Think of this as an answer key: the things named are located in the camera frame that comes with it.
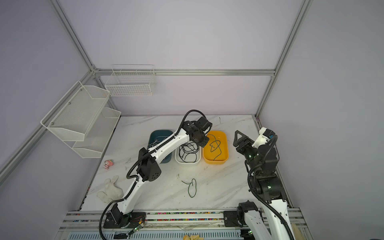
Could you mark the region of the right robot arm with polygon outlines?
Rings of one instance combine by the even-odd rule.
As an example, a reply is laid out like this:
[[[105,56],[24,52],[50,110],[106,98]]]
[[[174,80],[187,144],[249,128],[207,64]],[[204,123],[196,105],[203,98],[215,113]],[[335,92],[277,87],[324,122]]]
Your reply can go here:
[[[276,173],[279,162],[276,143],[278,135],[262,128],[254,141],[240,131],[235,131],[233,146],[245,157],[249,191],[261,203],[239,203],[237,219],[251,230],[256,240],[295,239],[289,214],[287,195]]]

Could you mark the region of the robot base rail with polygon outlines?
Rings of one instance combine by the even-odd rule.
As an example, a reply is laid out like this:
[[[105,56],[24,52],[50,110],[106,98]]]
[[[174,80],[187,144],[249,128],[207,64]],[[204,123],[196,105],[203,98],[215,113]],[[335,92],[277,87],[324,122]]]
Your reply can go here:
[[[68,212],[57,240],[181,240],[198,235],[205,240],[251,239],[248,225],[240,226],[235,209],[138,211],[133,223],[120,228],[102,211]]]

